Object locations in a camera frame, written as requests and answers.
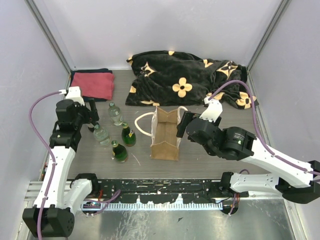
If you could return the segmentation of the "canvas tote bag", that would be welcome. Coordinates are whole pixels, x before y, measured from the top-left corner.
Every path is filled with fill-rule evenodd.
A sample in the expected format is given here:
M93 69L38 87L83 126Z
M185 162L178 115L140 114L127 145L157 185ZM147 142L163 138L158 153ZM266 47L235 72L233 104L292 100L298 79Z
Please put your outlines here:
M187 111L184 106L179 106L169 112L156 107L154 112L147 112L134 120L135 127L144 135L151 138L150 157L157 160L178 161L181 137L177 137L177 126L181 123L181 110ZM144 131L138 121L146 116L152 116L151 132Z

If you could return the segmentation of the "green bottle front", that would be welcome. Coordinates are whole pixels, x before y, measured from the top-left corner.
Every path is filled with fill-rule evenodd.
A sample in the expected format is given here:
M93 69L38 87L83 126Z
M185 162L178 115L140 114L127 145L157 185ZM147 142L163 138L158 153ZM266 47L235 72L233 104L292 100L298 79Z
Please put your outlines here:
M128 160L127 149L123 145L119 144L117 140L112 140L111 145L114 159L119 163L126 162Z

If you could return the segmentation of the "cola glass bottle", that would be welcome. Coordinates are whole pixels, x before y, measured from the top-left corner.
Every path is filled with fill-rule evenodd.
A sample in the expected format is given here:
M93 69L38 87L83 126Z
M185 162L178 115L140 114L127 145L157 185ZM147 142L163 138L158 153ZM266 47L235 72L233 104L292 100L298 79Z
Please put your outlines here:
M95 126L94 125L92 125L92 124L88 124L87 125L87 128L88 128L88 130L90 131L90 132L94 132L94 130L95 130Z

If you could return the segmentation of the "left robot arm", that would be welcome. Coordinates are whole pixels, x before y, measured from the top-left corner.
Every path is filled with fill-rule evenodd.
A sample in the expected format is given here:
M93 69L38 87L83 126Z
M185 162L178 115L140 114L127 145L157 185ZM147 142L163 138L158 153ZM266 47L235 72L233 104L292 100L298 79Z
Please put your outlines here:
M23 210L22 219L32 235L43 238L68 238L75 225L75 215L83 201L95 198L100 185L94 173L81 173L65 191L68 173L81 140L81 128L92 120L84 103L63 99L56 104L57 121L47 145L49 161L42 186L31 208Z

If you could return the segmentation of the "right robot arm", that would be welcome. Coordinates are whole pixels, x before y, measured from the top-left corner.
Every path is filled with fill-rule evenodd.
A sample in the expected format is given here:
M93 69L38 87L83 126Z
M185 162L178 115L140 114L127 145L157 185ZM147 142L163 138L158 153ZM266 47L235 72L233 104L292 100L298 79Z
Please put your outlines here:
M315 171L320 169L317 161L303 162L288 158L272 150L268 152L253 133L240 128L219 128L221 118L216 121L203 119L199 114L185 111L178 118L177 134L182 138L201 145L210 156L229 161L241 161L256 165L266 174L224 172L219 191L225 197L235 193L265 192L281 195L284 199L298 204L308 204L320 197L320 185L315 182Z

